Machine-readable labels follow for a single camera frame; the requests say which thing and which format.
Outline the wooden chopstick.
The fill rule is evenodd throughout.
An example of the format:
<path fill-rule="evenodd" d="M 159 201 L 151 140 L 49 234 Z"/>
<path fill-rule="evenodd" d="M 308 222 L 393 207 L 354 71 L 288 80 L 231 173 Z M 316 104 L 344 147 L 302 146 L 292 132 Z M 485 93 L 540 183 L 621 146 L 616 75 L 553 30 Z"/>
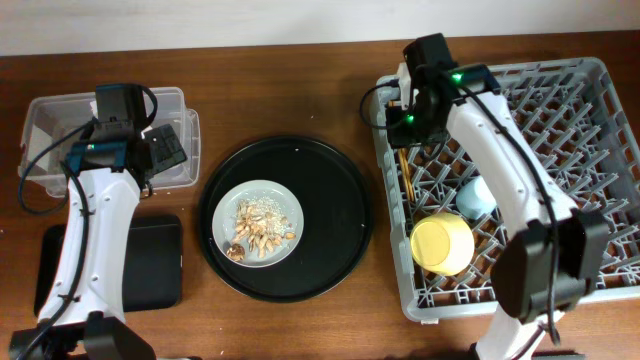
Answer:
<path fill-rule="evenodd" d="M 414 203 L 415 192 L 411 180 L 411 169 L 408 162 L 408 150 L 406 148 L 402 148 L 399 150 L 399 152 L 401 153 L 400 160 L 401 165 L 403 166 L 403 177 L 406 185 L 407 197 L 411 203 Z"/>
<path fill-rule="evenodd" d="M 397 154 L 398 154 L 398 159 L 399 159 L 399 162 L 400 162 L 402 178 L 403 178 L 404 185 L 405 185 L 407 199 L 408 199 L 409 202 L 414 202 L 415 199 L 414 199 L 413 189 L 412 189 L 412 185 L 411 185 L 411 177 L 410 177 L 410 171 L 409 171 L 409 167 L 408 167 L 408 161 L 407 161 L 407 157 L 406 157 L 405 148 L 398 149 L 397 150 Z"/>

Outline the blue plastic cup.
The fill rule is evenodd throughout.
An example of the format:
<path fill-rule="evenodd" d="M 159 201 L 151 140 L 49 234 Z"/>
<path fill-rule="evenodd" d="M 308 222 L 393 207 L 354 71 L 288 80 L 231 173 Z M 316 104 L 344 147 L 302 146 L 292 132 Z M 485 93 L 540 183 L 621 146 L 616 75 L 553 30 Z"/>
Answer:
<path fill-rule="evenodd" d="M 456 196 L 458 211 L 468 219 L 477 220 L 497 207 L 485 180 L 479 176 L 464 185 Z"/>

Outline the grey plate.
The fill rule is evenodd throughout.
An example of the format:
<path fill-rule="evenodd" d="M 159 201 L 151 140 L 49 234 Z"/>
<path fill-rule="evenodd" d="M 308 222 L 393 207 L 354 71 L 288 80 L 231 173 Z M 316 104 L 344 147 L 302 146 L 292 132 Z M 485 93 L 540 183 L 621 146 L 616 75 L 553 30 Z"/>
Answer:
<path fill-rule="evenodd" d="M 284 215 L 293 225 L 297 239 L 291 241 L 288 246 L 267 255 L 264 259 L 259 259 L 256 253 L 252 253 L 245 261 L 235 262 L 226 255 L 226 251 L 230 248 L 231 239 L 235 235 L 235 214 L 238 202 L 241 199 L 264 196 L 276 200 L 283 208 Z M 289 189 L 273 181 L 252 180 L 234 187 L 222 197 L 214 210 L 210 229 L 213 233 L 215 247 L 223 253 L 226 259 L 245 268 L 266 268 L 283 261 L 293 253 L 301 241 L 304 225 L 305 217 L 302 206 Z"/>

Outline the yellow plastic bowl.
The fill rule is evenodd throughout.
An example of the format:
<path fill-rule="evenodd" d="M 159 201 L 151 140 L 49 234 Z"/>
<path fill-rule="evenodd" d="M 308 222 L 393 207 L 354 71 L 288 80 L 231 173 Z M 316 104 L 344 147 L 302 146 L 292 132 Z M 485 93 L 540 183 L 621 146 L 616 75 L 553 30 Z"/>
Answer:
<path fill-rule="evenodd" d="M 447 212 L 420 220 L 409 241 L 413 260 L 426 271 L 443 276 L 462 272 L 475 250 L 470 227 L 462 217 Z"/>

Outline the peanut shells and rice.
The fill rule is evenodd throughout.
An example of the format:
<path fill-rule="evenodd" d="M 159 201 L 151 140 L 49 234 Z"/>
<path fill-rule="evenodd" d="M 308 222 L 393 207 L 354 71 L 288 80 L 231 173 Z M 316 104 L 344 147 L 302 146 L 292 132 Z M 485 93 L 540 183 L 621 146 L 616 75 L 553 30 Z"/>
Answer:
<path fill-rule="evenodd" d="M 252 253 L 264 259 L 297 239 L 283 208 L 266 196 L 238 202 L 234 230 L 226 255 L 235 262 L 245 261 Z"/>

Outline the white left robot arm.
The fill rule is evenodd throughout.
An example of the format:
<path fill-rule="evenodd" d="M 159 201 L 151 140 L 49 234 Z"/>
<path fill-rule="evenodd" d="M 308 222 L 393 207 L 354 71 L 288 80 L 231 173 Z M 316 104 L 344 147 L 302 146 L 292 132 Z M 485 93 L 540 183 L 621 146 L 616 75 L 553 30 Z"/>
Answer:
<path fill-rule="evenodd" d="M 86 124 L 61 162 L 69 216 L 53 284 L 32 329 L 13 333 L 12 359 L 153 359 L 125 323 L 123 278 L 134 211 L 151 178 L 186 161 L 169 125 L 141 131 Z"/>

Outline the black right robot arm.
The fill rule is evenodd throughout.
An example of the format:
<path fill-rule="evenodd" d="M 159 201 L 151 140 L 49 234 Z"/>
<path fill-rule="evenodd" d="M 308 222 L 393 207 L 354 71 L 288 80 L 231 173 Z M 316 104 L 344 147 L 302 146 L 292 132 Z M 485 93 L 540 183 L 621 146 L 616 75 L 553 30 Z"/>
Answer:
<path fill-rule="evenodd" d="M 498 306 L 473 359 L 528 359 L 544 334 L 594 292 L 608 226 L 552 180 L 526 143 L 484 65 L 399 66 L 400 118 L 392 130 L 444 129 L 470 156 L 494 196 L 508 243 L 492 268 Z"/>

